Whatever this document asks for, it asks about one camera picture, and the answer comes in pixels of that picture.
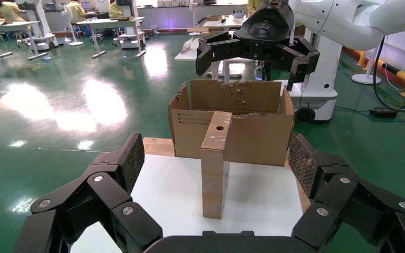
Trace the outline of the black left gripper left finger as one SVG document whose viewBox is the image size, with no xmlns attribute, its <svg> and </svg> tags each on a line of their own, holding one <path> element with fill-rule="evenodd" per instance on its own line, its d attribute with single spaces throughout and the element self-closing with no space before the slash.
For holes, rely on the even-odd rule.
<svg viewBox="0 0 405 253">
<path fill-rule="evenodd" d="M 70 252 L 85 229 L 100 223 L 122 252 L 144 252 L 162 238 L 160 225 L 134 202 L 144 164 L 142 135 L 98 155 L 75 180 L 35 200 L 15 252 Z"/>
</svg>

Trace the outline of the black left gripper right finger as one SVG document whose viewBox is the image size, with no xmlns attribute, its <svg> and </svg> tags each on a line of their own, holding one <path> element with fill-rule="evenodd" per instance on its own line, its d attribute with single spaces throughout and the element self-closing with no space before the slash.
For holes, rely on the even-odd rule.
<svg viewBox="0 0 405 253">
<path fill-rule="evenodd" d="M 324 252 L 345 223 L 378 252 L 405 252 L 405 198 L 363 179 L 341 157 L 317 151 L 300 133 L 291 138 L 288 164 L 310 200 L 293 238 Z"/>
</svg>

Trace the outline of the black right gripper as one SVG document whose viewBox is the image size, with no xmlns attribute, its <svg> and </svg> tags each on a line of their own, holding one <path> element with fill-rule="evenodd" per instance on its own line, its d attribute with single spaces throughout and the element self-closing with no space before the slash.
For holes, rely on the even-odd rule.
<svg viewBox="0 0 405 253">
<path fill-rule="evenodd" d="M 202 76 L 213 62 L 234 58 L 276 61 L 288 71 L 286 90 L 315 71 L 320 53 L 302 36 L 289 45 L 295 17 L 288 3 L 263 3 L 233 34 L 210 32 L 199 39 L 195 72 Z"/>
</svg>

